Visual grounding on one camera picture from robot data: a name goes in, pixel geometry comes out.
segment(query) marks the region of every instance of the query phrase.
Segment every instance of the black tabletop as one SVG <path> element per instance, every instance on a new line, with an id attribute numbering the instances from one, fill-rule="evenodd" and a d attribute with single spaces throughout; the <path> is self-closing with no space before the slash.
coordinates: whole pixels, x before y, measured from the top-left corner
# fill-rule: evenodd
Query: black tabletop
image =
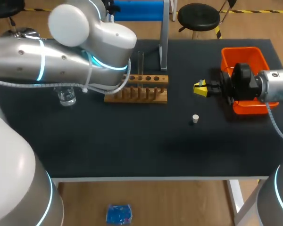
<path id="1" fill-rule="evenodd" d="M 139 40 L 144 74 L 159 70 L 158 42 Z M 218 75 L 221 49 L 256 46 L 271 69 L 282 67 L 269 40 L 170 40 L 167 105 L 104 103 L 76 89 L 73 107 L 52 89 L 0 87 L 0 105 L 53 178 L 269 176 L 283 160 L 283 141 L 267 116 L 236 117 L 219 98 L 193 94 Z M 283 131 L 283 104 L 274 111 Z M 191 126 L 193 114 L 199 122 Z"/>

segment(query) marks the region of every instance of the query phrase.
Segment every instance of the wooden floor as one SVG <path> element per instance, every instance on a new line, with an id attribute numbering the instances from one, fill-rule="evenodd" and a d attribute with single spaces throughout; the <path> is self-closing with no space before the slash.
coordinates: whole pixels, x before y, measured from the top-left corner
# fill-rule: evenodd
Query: wooden floor
<path id="1" fill-rule="evenodd" d="M 26 0 L 26 7 L 54 8 L 61 2 L 63 0 Z M 178 0 L 178 8 L 191 2 L 220 8 L 223 0 Z M 234 9 L 283 10 L 283 0 L 237 0 Z M 21 12 L 14 20 L 18 27 L 32 27 L 42 37 L 49 38 L 48 15 L 48 12 Z M 139 39 L 159 38 L 160 23 L 121 24 L 131 28 Z M 191 38 L 192 32 L 186 29 L 179 33 L 180 27 L 177 21 L 170 22 L 170 39 Z M 7 29 L 8 21 L 1 19 L 0 34 Z M 224 39 L 270 39 L 283 64 L 283 14 L 229 14 L 220 31 Z M 199 39 L 216 39 L 216 34 L 201 32 Z M 256 181 L 241 181 L 241 186 L 246 200 Z M 111 203 L 131 204 L 134 226 L 233 225 L 223 181 L 66 183 L 63 200 L 65 226 L 103 226 L 107 206 Z M 254 220 L 249 225 L 258 223 Z"/>

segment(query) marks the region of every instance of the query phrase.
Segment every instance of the white cap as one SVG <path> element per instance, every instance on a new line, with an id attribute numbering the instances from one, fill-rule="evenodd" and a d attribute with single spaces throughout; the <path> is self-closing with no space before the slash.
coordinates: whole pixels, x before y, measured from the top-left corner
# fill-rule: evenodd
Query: white cap
<path id="1" fill-rule="evenodd" d="M 197 114 L 195 114 L 195 115 L 193 115 L 192 119 L 193 119 L 194 123 L 197 123 L 198 119 L 199 119 L 199 116 Z"/>
<path id="2" fill-rule="evenodd" d="M 85 14 L 75 6 L 62 4 L 53 9 L 48 18 L 52 37 L 64 46 L 79 46 L 89 36 Z"/>

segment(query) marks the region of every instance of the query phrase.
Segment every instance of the orange plastic bin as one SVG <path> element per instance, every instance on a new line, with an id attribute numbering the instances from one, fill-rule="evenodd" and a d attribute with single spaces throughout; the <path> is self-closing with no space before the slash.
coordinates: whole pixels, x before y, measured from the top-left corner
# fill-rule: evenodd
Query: orange plastic bin
<path id="1" fill-rule="evenodd" d="M 247 63 L 253 74 L 256 76 L 262 70 L 269 70 L 269 67 L 257 47 L 236 47 L 223 48 L 221 50 L 222 62 L 221 70 L 228 72 L 231 76 L 236 63 Z M 270 108 L 279 105 L 278 102 L 269 103 Z M 233 110 L 236 114 L 267 114 L 266 105 L 255 98 L 254 100 L 235 101 Z"/>

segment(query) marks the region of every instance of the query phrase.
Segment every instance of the white table frame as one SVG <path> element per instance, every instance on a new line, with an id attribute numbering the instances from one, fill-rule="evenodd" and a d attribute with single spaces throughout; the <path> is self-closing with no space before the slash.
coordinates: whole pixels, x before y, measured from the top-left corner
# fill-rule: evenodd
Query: white table frame
<path id="1" fill-rule="evenodd" d="M 250 217 L 257 210 L 257 195 L 268 177 L 107 177 L 107 178 L 53 178 L 53 182 L 58 187 L 59 183 L 64 182 L 100 182 L 100 181 L 178 181 L 178 180 L 226 180 L 231 198 L 232 209 L 234 212 L 234 225 L 244 226 Z M 244 203 L 239 179 L 261 179 L 256 189 Z"/>

